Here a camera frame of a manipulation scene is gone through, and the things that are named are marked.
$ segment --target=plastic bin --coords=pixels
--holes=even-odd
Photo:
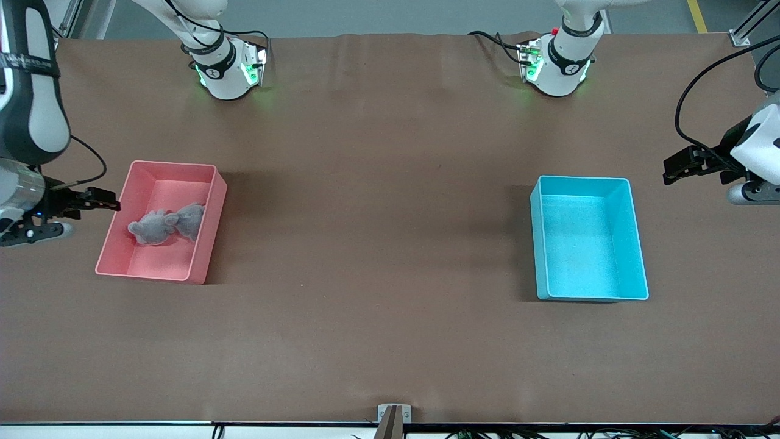
[[[212,165],[136,161],[122,189],[122,211],[114,214],[95,273],[180,284],[206,281],[227,184]],[[162,245],[136,242],[127,225],[151,210],[175,212],[194,202],[205,204],[198,239],[173,234]]]
[[[543,175],[530,204],[540,299],[647,300],[628,180]]]

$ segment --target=gray floor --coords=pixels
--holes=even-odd
[[[696,27],[686,0],[655,0],[610,12],[622,33],[687,33]],[[548,31],[561,12],[552,0],[231,0],[220,19],[231,30],[262,29],[272,37],[341,34],[511,34]],[[116,0],[106,38],[171,38],[171,33],[130,0]]]

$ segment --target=green led light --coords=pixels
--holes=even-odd
[[[527,79],[529,81],[535,81],[539,78],[539,72],[541,72],[541,68],[544,67],[544,60],[541,58],[541,56],[537,57],[536,62],[530,67],[528,67],[528,74],[526,75]]]
[[[203,74],[200,72],[200,68],[195,65],[195,71],[197,72],[197,76],[200,77],[200,85],[206,87],[206,80],[203,78]]]
[[[585,67],[583,67],[583,74],[582,74],[582,76],[580,77],[580,82],[582,82],[582,81],[584,81],[584,80],[585,80],[585,76],[587,75],[587,68],[588,68],[588,67],[590,67],[590,61],[588,61],[588,62],[585,64]]]
[[[257,84],[257,69],[255,69],[252,66],[241,64],[241,70],[244,72],[244,76],[246,77],[246,82],[249,85]]]

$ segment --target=pink plastic bin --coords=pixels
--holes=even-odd
[[[212,165],[136,161],[130,165],[95,273],[179,284],[206,281],[228,186]],[[151,210],[177,211],[194,202],[206,209],[197,242],[173,234],[164,244],[140,245],[127,230]]]

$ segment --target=blue plastic bin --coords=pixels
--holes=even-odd
[[[540,299],[647,300],[628,180],[543,175],[531,193],[531,222]]]

